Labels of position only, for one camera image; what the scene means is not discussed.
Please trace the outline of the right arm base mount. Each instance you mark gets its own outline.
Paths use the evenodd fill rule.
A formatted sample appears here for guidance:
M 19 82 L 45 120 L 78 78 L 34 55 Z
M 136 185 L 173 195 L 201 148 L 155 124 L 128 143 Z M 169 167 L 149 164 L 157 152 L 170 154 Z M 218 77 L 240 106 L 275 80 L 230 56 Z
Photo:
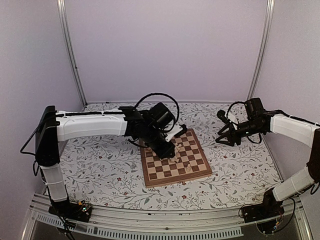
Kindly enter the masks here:
M 256 222 L 285 213 L 283 201 L 276 201 L 274 199 L 263 200 L 259 204 L 250 204 L 240 208 L 240 217 L 244 219 L 245 223 Z

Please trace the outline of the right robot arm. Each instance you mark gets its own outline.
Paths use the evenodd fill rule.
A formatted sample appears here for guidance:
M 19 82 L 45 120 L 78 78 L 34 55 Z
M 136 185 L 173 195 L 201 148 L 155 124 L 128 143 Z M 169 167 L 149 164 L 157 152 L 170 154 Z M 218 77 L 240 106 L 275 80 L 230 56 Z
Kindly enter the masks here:
M 224 123 L 216 142 L 227 146 L 239 146 L 243 138 L 268 133 L 286 137 L 310 150 L 305 166 L 282 183 L 266 191 L 258 213 L 269 218 L 278 210 L 282 201 L 307 189 L 316 191 L 320 186 L 320 125 L 285 113 L 283 110 L 266 110 L 260 98 L 243 101 L 247 120 L 237 122 L 230 110 L 219 110 L 217 117 Z

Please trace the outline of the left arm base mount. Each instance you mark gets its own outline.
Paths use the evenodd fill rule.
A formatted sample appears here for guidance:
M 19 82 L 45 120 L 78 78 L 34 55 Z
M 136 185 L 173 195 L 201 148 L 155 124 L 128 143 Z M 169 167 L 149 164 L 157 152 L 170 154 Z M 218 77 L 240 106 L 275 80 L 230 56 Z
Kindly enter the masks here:
M 55 202 L 50 201 L 48 212 L 61 218 L 88 223 L 92 214 L 93 205 L 84 200 L 70 202 L 69 199 Z

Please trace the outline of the wooden chess board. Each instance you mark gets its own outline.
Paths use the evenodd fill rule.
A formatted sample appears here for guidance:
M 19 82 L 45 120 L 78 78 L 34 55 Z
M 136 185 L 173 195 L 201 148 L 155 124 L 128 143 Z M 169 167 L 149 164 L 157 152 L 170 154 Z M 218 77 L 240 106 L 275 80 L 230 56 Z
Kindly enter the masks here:
M 178 147 L 173 159 L 160 159 L 151 148 L 141 148 L 141 164 L 146 188 L 163 187 L 212 175 L 212 169 L 193 129 L 171 140 Z M 191 172 L 186 172 L 187 165 Z

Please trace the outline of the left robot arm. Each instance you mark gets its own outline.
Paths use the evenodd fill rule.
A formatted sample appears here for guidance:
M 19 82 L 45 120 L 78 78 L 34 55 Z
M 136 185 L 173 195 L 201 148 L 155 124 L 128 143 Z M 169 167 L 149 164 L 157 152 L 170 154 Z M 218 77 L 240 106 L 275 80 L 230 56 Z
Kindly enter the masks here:
M 69 197 L 106 207 L 167 209 L 173 194 L 146 186 L 141 153 L 154 147 L 157 160 L 171 153 L 165 134 L 175 123 L 172 113 L 161 103 L 142 109 L 127 103 L 90 104 L 86 111 L 124 111 L 126 129 L 67 140 L 59 164 Z

